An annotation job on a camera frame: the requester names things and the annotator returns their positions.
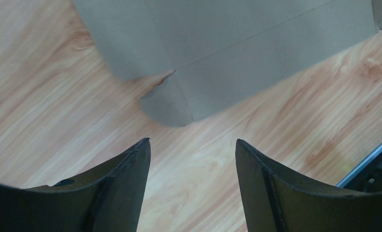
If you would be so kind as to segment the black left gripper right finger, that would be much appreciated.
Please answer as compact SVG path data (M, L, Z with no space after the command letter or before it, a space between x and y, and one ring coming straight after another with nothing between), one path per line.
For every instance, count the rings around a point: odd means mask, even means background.
M382 191L339 188L236 141L236 168L250 232L382 232Z

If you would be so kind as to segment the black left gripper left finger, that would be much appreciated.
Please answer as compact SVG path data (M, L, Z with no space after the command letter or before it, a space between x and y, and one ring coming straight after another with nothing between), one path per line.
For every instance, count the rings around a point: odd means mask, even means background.
M148 138L53 186L0 184L0 232L134 232L151 161Z

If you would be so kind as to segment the brown cardboard box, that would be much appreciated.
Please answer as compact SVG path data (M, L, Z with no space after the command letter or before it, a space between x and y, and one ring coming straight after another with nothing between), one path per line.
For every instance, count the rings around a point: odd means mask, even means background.
M141 98L182 127L377 33L369 0L76 0L112 74L173 71Z

